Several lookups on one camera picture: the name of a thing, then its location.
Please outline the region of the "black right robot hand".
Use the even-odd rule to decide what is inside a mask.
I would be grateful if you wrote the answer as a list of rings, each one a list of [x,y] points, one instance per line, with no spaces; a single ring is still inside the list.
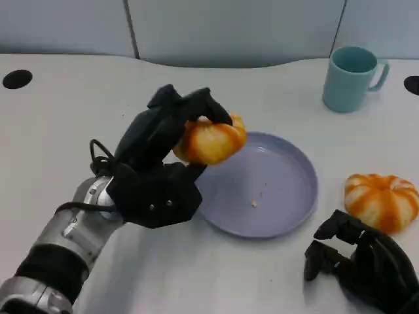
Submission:
[[[304,280],[334,275],[353,297],[383,313],[418,312],[418,277],[403,249],[388,235],[336,210],[305,252]]]

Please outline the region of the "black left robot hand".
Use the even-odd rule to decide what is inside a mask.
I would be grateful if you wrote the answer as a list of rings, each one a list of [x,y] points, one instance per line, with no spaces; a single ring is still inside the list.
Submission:
[[[136,173],[160,167],[185,135],[187,122],[196,122],[201,116],[232,125],[230,115],[214,100],[208,87],[186,96],[179,95],[171,84],[160,87],[122,136],[115,151],[116,161]]]

